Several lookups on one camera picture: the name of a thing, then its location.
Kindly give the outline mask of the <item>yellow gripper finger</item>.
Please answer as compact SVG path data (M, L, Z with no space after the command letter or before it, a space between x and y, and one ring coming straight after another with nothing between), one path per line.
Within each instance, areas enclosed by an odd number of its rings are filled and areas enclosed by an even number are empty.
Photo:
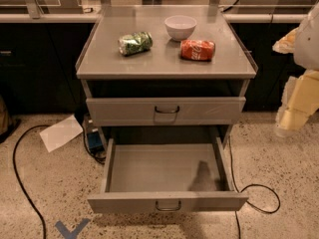
M275 42L275 44L272 46L272 50L280 54L293 53L295 50L296 33L297 33L297 28L291 30L280 40Z
M278 136L290 136L304 126L319 110L319 72L306 70L297 78L293 94L293 108L283 113L282 107L276 115L275 133Z

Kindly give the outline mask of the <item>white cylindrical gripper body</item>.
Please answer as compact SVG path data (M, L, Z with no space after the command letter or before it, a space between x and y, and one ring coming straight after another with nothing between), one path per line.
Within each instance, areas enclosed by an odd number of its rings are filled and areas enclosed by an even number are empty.
M297 78L295 77L289 77L288 81L285 84L281 102L282 102L282 112L288 112L293 108L293 94L295 90L295 86L297 83Z

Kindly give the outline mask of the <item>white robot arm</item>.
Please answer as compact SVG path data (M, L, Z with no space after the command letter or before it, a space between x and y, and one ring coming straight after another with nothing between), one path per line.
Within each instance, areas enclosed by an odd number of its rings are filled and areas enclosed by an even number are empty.
M305 69L302 76L289 77L284 87L275 132L285 137L299 130L319 110L319 3L272 50L291 53L295 64Z

